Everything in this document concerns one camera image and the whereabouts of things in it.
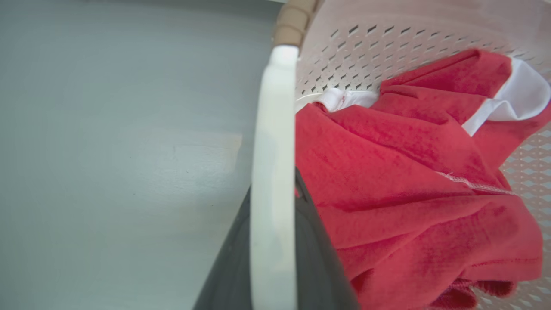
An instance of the white fabric trim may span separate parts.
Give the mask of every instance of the white fabric trim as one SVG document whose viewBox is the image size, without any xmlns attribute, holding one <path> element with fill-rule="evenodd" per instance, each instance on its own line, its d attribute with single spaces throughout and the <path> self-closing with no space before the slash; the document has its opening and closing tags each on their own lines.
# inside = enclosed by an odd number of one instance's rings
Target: white fabric trim
<svg viewBox="0 0 551 310">
<path fill-rule="evenodd" d="M 551 99 L 549 83 L 529 64 L 511 60 L 512 73 L 493 99 L 486 99 L 463 128 L 473 136 L 486 120 L 521 121 L 540 114 Z"/>
<path fill-rule="evenodd" d="M 448 180 L 451 180 L 455 183 L 464 183 L 470 189 L 479 190 L 479 191 L 486 191 L 488 193 L 499 193 L 499 194 L 517 196 L 517 194 L 515 194 L 513 191 L 508 191 L 508 190 L 504 190 L 504 189 L 501 189 L 501 188 L 496 188 L 496 187 L 489 186 L 489 185 L 484 185 L 484 184 L 471 183 L 469 180 L 467 180 L 465 178 L 455 177 L 451 174 L 445 174 L 445 173 L 442 173 L 442 172 L 436 172 L 436 173 L 440 174 L 444 178 L 446 178 Z"/>
<path fill-rule="evenodd" d="M 315 102 L 323 104 L 329 112 L 335 112 L 351 105 L 361 105 L 370 108 L 378 98 L 378 93 L 346 92 L 338 88 L 329 88 Z"/>
</svg>

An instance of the red clothing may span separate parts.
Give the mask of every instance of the red clothing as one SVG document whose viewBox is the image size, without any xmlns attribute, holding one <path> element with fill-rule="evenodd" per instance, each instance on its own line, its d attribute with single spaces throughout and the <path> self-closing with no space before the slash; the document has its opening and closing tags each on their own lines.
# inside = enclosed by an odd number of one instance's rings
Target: red clothing
<svg viewBox="0 0 551 310">
<path fill-rule="evenodd" d="M 551 120 L 464 124 L 511 75 L 466 51 L 381 85 L 371 107 L 296 115 L 296 165 L 363 309 L 472 308 L 536 279 L 543 240 L 499 167 Z"/>
</svg>

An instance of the white fabric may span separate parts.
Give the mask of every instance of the white fabric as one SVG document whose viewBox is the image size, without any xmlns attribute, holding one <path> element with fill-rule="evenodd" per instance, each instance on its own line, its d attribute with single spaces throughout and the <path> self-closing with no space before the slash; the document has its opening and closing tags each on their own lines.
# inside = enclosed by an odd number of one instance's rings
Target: white fabric
<svg viewBox="0 0 551 310">
<path fill-rule="evenodd" d="M 330 88 L 315 101 L 323 104 L 329 112 L 335 112 L 354 104 L 370 108 L 378 98 L 378 93 L 346 92 L 338 88 Z"/>
<path fill-rule="evenodd" d="M 473 136 L 486 120 L 521 121 L 545 109 L 551 88 L 539 73 L 523 60 L 512 59 L 512 74 L 493 99 L 487 99 L 463 124 Z"/>
</svg>

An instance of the white plastic bar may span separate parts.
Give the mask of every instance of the white plastic bar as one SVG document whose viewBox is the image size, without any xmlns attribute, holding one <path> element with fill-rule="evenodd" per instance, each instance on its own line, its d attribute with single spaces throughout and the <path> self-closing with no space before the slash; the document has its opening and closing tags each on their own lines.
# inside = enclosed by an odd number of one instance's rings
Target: white plastic bar
<svg viewBox="0 0 551 310">
<path fill-rule="evenodd" d="M 295 70 L 299 49 L 272 50 L 260 87 L 251 185 L 251 295 L 256 310 L 297 305 Z"/>
</svg>

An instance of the dark gray plastic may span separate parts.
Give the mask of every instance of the dark gray plastic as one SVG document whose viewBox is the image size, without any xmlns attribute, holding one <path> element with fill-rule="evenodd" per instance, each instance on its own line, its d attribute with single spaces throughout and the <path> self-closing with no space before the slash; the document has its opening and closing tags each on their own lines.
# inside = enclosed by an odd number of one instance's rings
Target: dark gray plastic
<svg viewBox="0 0 551 310">
<path fill-rule="evenodd" d="M 306 185 L 296 170 L 296 265 L 300 310 L 359 309 Z M 203 286 L 195 310 L 252 309 L 248 191 Z"/>
</svg>

